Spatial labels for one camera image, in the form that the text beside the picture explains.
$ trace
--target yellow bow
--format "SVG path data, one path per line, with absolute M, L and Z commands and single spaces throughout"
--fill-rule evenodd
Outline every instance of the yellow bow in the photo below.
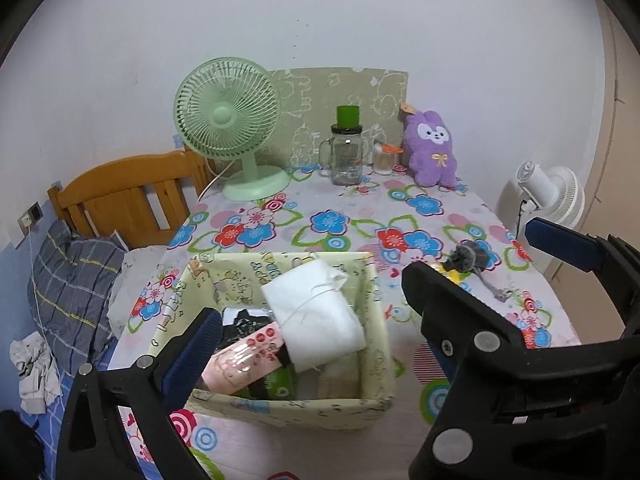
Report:
M 449 155 L 446 153 L 434 153 L 431 158 L 438 161 L 438 166 L 446 166 L 445 161 L 449 158 Z

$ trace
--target silver bolt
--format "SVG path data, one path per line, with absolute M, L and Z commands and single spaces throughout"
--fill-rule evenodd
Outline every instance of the silver bolt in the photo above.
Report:
M 154 363 L 154 358 L 151 355 L 141 355 L 136 360 L 136 366 L 138 368 L 149 368 Z
M 453 355 L 453 345 L 448 339 L 444 339 L 442 341 L 442 345 L 440 345 L 440 348 L 442 348 L 442 353 L 447 357 L 451 357 Z
M 439 434 L 433 441 L 433 456 L 443 464 L 459 464 L 466 460 L 474 448 L 474 441 L 465 430 L 451 428 Z
M 78 373 L 80 375 L 87 375 L 94 367 L 91 366 L 91 363 L 84 363 L 78 367 Z
M 500 338 L 493 332 L 483 330 L 482 332 L 478 332 L 474 337 L 474 345 L 482 352 L 495 352 L 500 348 Z

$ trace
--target green fan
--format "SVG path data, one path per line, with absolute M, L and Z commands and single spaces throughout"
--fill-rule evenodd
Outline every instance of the green fan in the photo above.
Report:
M 255 150 L 271 137 L 279 119 L 280 94 L 271 75 L 239 57 L 201 64 L 175 95 L 175 126 L 187 146 L 207 158 L 242 161 L 242 170 L 223 188 L 230 200 L 258 200 L 289 184 L 281 168 L 255 163 Z

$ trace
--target plaid pillow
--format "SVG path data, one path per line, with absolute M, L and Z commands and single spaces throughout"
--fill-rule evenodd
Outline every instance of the plaid pillow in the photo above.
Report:
M 112 336 L 109 295 L 124 254 L 119 242 L 85 238 L 57 220 L 34 260 L 31 313 L 58 366 L 72 376 L 81 364 L 99 360 Z

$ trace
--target white fan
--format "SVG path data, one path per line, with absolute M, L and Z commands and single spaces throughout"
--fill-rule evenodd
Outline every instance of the white fan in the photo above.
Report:
M 518 185 L 533 201 L 534 215 L 572 229 L 584 211 L 584 189 L 564 166 L 542 170 L 528 160 L 516 172 Z

